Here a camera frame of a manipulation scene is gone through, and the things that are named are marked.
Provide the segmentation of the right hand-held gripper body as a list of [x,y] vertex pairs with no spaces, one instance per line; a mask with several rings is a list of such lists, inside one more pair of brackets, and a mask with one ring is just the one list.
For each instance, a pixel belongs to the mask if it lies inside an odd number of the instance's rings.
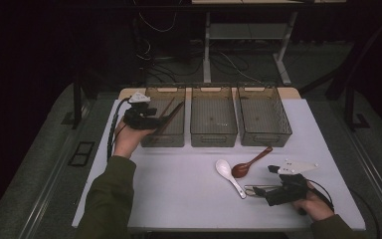
[[269,172],[276,173],[282,185],[265,194],[268,204],[275,206],[305,198],[308,186],[302,173],[317,168],[317,163],[290,159],[286,159],[281,165],[269,165]]

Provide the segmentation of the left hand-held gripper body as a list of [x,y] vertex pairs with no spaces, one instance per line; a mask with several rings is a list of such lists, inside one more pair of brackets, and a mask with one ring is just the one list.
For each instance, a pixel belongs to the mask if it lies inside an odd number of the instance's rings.
[[155,116],[156,108],[149,106],[150,97],[136,92],[127,102],[130,108],[125,111],[123,121],[134,129],[155,129],[159,127],[159,119]]

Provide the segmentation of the silver metal utensil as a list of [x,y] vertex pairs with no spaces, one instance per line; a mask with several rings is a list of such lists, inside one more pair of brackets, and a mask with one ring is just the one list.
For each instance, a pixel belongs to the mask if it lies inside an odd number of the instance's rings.
[[245,193],[248,195],[248,196],[257,196],[254,191],[253,191],[253,188],[254,187],[260,187],[264,190],[272,190],[272,189],[277,189],[278,186],[277,185],[245,185],[244,186],[244,189],[245,189]]

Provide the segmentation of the clear brown storage bin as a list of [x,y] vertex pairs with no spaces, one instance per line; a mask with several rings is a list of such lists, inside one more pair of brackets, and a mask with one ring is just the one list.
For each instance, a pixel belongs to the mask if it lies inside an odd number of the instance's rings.
[[278,89],[239,87],[237,94],[241,145],[284,147],[292,129]]
[[194,88],[190,121],[193,147],[233,147],[238,134],[232,89]]
[[167,124],[155,133],[147,135],[142,147],[182,147],[184,145],[184,111],[186,92],[184,88],[147,88],[149,106],[156,108],[156,117],[168,117]]

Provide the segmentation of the reddish brown spoon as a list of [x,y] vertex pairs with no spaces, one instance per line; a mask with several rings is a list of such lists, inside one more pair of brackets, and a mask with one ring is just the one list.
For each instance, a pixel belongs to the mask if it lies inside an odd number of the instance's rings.
[[268,146],[265,150],[263,150],[261,153],[259,153],[256,157],[254,157],[252,160],[245,162],[245,163],[239,163],[236,164],[232,168],[232,175],[235,178],[243,178],[246,176],[251,168],[251,165],[258,161],[259,159],[263,158],[264,156],[268,155],[270,152],[273,151],[273,148],[271,146]]

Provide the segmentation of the white ceramic spoon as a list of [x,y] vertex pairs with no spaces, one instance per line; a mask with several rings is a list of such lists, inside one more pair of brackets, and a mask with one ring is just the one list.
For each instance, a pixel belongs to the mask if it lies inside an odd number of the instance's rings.
[[230,164],[224,159],[219,159],[216,161],[215,167],[217,172],[235,187],[240,197],[242,199],[245,199],[247,197],[247,194],[245,193],[243,188],[239,185],[239,183],[236,181],[236,179],[233,177]]

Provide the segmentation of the person's left hand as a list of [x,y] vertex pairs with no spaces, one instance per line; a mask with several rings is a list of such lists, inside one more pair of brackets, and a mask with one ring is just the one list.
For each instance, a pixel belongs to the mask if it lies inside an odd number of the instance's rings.
[[131,158],[140,142],[152,133],[153,129],[134,129],[120,121],[115,129],[113,155]]

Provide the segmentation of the person's right hand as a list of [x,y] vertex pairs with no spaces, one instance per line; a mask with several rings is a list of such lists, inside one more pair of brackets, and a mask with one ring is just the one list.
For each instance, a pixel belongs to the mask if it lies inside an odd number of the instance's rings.
[[304,210],[314,222],[327,219],[334,215],[333,210],[329,208],[327,203],[311,190],[306,193],[305,199],[294,201],[292,206],[296,210]]

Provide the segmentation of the black metal stand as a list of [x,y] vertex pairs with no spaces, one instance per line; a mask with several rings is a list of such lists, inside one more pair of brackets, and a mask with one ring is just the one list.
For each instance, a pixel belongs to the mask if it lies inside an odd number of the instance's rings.
[[74,76],[73,92],[74,92],[73,129],[76,129],[82,120],[82,87],[81,87],[81,80],[78,75]]
[[357,114],[354,111],[355,90],[348,86],[345,90],[345,108],[344,121],[351,131],[356,131],[358,128],[370,128],[370,125],[363,114]]

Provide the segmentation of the white table cover board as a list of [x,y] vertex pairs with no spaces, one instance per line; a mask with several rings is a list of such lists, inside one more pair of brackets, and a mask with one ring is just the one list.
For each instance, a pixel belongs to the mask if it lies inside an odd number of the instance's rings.
[[305,100],[285,100],[283,105],[292,134],[283,147],[262,159],[258,146],[139,147],[132,159],[134,201],[129,219],[133,233],[143,231],[298,231],[310,220],[291,205],[271,206],[263,198],[242,198],[216,170],[219,159],[231,165],[250,161],[240,185],[278,185],[271,165],[287,161],[308,162],[314,168],[304,177],[326,189],[337,214],[355,230],[365,227],[341,173]]

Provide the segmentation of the metal floor rail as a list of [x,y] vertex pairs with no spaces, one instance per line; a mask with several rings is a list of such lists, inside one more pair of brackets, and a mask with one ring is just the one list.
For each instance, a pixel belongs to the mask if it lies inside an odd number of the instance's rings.
[[331,108],[382,206],[382,120],[371,110],[363,109],[356,114],[355,124],[349,125],[343,119],[341,107],[333,104]]
[[17,239],[33,239],[79,138],[81,126],[81,122],[76,123],[74,113],[53,108],[39,131],[19,170],[26,212]]

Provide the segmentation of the white metal desk frame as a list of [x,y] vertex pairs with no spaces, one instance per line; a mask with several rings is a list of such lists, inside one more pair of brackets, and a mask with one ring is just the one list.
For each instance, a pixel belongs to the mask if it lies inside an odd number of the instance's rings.
[[[346,0],[191,0],[191,4],[205,9],[205,39],[203,80],[212,82],[210,41],[211,40],[280,40],[280,48],[273,53],[273,59],[282,83],[291,85],[291,80],[284,64],[284,56],[290,41],[291,34],[299,13],[296,7],[331,7],[345,4]],[[214,23],[213,10],[210,7],[231,7],[233,10],[243,10],[248,7],[255,10],[257,7],[285,7],[293,8],[286,22],[279,23]]]

